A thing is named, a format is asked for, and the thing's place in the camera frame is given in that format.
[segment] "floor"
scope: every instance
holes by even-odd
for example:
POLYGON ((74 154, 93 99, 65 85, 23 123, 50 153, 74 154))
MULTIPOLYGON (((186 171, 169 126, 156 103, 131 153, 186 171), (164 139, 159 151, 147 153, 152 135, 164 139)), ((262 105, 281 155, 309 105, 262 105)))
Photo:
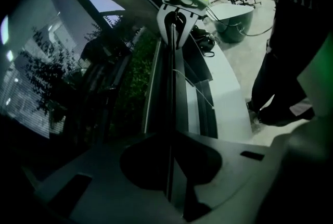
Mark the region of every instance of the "floor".
MULTIPOLYGON (((256 1, 262 2, 262 4, 257 5, 254 10, 252 24, 248 34, 261 33, 271 27, 273 23, 275 13, 274 1, 256 1)), ((206 23, 206 28, 209 32, 214 33, 215 27, 212 23, 206 23)), ((245 37, 245 39, 238 44, 219 43, 220 48, 234 70, 245 99, 250 99, 251 97, 252 85, 264 58, 266 41, 269 39, 270 33, 269 31, 260 36, 245 37)), ((275 136, 289 133, 303 122, 304 121, 294 122, 285 127, 254 126, 253 138, 248 143, 269 146, 275 136)))

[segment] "person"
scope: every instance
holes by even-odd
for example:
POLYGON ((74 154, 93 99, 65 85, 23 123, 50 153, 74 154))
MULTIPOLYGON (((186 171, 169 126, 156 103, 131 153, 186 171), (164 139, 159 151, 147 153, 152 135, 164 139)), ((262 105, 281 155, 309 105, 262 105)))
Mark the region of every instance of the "person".
POLYGON ((314 117, 311 102, 297 76, 327 37, 332 10, 325 0, 275 2, 271 37, 247 106, 257 115, 255 123, 284 126, 314 117), (273 95, 270 105, 262 108, 273 95))

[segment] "white string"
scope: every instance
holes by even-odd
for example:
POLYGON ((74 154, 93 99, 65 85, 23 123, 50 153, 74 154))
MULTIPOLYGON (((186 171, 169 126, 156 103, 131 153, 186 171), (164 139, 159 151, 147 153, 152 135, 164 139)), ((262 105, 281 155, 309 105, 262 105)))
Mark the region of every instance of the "white string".
POLYGON ((197 91, 198 91, 198 93, 200 93, 201 94, 201 96, 206 100, 206 102, 212 107, 212 109, 214 110, 215 108, 214 108, 214 106, 211 104, 211 103, 209 103, 209 101, 207 100, 207 98, 203 95, 203 93, 202 92, 200 92, 199 90, 198 90, 198 88, 197 87, 195 87, 195 85, 183 74, 183 73, 181 73, 179 70, 177 70, 177 69, 173 69, 174 71, 176 71, 176 72, 178 72, 180 75, 182 75, 194 88, 196 88, 197 89, 197 91))

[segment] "white floor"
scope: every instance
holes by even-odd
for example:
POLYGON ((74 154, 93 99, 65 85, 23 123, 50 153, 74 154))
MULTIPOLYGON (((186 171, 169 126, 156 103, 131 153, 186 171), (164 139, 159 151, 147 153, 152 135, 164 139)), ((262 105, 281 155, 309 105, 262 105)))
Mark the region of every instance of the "white floor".
MULTIPOLYGON (((257 0, 262 2, 257 5, 253 13, 253 20, 248 34, 258 34, 272 26, 275 14, 275 3, 270 0, 257 0)), ((214 25, 206 24, 207 31, 213 33, 214 25)), ((266 52, 266 41, 271 32, 260 36, 246 37, 241 43, 226 44, 219 43, 220 48, 228 59, 241 86, 244 98, 251 97, 251 90, 262 60, 266 52)), ((275 136, 289 133, 303 121, 298 121, 285 127, 260 126, 253 131, 251 144, 267 145, 272 143, 275 136)))

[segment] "glass window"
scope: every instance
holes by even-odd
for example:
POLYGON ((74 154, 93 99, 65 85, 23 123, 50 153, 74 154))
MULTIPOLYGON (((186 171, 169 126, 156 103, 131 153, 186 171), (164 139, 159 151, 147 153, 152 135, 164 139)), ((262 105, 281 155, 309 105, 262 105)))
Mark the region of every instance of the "glass window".
POLYGON ((55 167, 103 135, 141 132, 157 12, 149 0, 22 0, 8 17, 2 115, 62 156, 55 167))

